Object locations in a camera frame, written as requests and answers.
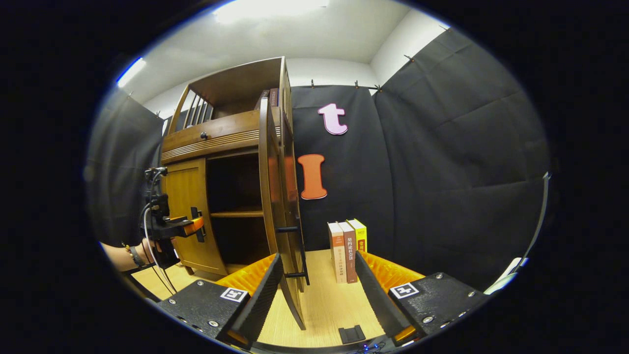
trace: black fabric backdrop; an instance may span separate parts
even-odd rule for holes
[[[393,194],[389,158],[376,107],[366,88],[353,86],[293,87],[295,156],[321,154],[322,199],[299,200],[307,251],[330,248],[327,222],[359,219],[368,225],[370,253],[393,256]],[[343,135],[325,130],[319,108],[336,103],[345,110]],[[304,190],[303,169],[296,166],[299,192]]]
[[[535,232],[550,168],[543,127],[516,79],[456,30],[414,59],[373,97],[292,88],[296,156],[325,156],[328,190],[300,200],[306,249],[329,248],[326,222],[356,217],[369,253],[485,290]],[[345,135],[323,127],[329,103],[345,109]]]
[[[87,150],[87,206],[94,235],[104,244],[139,244],[144,171],[159,163],[164,121],[125,92],[104,100]]]

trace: wooden floor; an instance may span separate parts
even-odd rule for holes
[[[357,324],[367,339],[384,334],[360,280],[353,284],[336,283],[329,249],[306,252],[306,262],[310,286],[300,294],[306,330],[300,330],[282,292],[278,290],[258,342],[300,348],[341,345],[338,329],[352,328]],[[240,267],[228,267],[228,272]],[[166,272],[177,290],[199,279],[215,282],[221,278],[201,270],[195,270],[190,276],[181,265],[171,266]],[[139,271],[133,276],[158,298],[165,300],[170,297],[151,269]]]

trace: wooden cabinet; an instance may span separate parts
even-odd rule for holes
[[[267,106],[254,110],[262,91],[272,88],[278,89],[277,105],[264,101]],[[184,106],[189,95],[192,105]],[[197,207],[204,217],[203,243],[194,236],[176,240],[182,264],[226,275],[226,265],[280,252],[285,273],[303,271],[301,233],[276,232],[301,227],[284,57],[188,84],[164,137],[162,164],[169,169],[162,180],[171,216],[190,217]],[[298,306],[296,289],[303,291],[304,282],[287,279]]]

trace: brown book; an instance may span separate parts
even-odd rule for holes
[[[328,233],[330,234],[330,251],[332,253],[332,264],[337,283],[347,283],[345,274],[345,240],[343,230],[336,222],[328,223]]]
[[[278,88],[271,89],[271,92],[269,94],[269,99],[271,100],[271,107],[277,107],[277,105],[279,104],[279,101],[277,99],[278,90],[279,90]]]
[[[253,108],[254,110],[259,110],[260,109],[260,104],[262,103],[262,98],[265,97],[269,97],[269,92],[270,90],[266,89],[262,92],[262,94],[260,95],[260,98],[258,98],[258,103],[255,104],[255,107]]]
[[[345,238],[345,273],[347,273],[347,282],[358,282],[358,274],[356,274],[356,231],[347,222],[339,222],[338,225],[343,230]]]

